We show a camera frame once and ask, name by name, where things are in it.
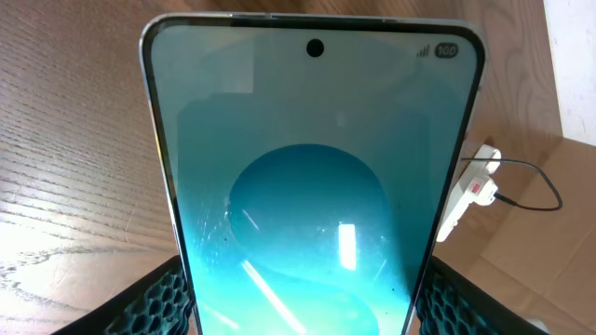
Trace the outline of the white power strip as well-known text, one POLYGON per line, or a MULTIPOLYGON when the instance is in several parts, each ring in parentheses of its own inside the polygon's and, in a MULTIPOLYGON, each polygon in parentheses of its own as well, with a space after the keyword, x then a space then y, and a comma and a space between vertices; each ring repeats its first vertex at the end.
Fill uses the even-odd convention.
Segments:
POLYGON ((467 165, 449 193, 436 237, 438 243, 447 239, 471 204, 486 207, 495 201, 498 186, 492 175, 501 158, 498 149, 483 144, 473 157, 462 159, 467 165))

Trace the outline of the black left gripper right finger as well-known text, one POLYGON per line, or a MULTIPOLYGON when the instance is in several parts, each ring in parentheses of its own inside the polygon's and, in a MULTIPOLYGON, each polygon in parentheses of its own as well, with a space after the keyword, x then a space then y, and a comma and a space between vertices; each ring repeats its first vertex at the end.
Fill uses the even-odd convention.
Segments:
POLYGON ((430 259, 416 299, 420 335, 548 335, 467 280, 430 259))

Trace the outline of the cyan screen Galaxy smartphone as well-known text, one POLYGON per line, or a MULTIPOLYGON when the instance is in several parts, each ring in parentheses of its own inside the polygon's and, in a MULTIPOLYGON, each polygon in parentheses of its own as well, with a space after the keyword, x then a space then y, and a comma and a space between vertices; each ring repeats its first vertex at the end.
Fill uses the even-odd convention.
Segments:
POLYGON ((403 334, 486 67, 459 20, 185 12, 139 54, 200 334, 403 334))

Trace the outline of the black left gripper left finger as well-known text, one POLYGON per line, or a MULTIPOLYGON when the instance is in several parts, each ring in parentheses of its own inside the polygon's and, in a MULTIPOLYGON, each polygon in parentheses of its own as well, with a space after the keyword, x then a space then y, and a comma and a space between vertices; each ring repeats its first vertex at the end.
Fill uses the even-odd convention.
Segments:
POLYGON ((174 256, 54 335, 186 335, 193 309, 183 263, 174 256))

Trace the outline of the white USB charger plug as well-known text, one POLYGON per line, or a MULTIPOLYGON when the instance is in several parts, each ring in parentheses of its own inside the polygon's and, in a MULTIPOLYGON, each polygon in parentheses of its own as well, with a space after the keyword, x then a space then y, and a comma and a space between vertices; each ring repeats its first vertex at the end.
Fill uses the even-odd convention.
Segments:
POLYGON ((479 206, 489 206, 495 201, 498 186, 489 176, 474 177, 467 185, 462 199, 466 204, 476 203, 479 206))

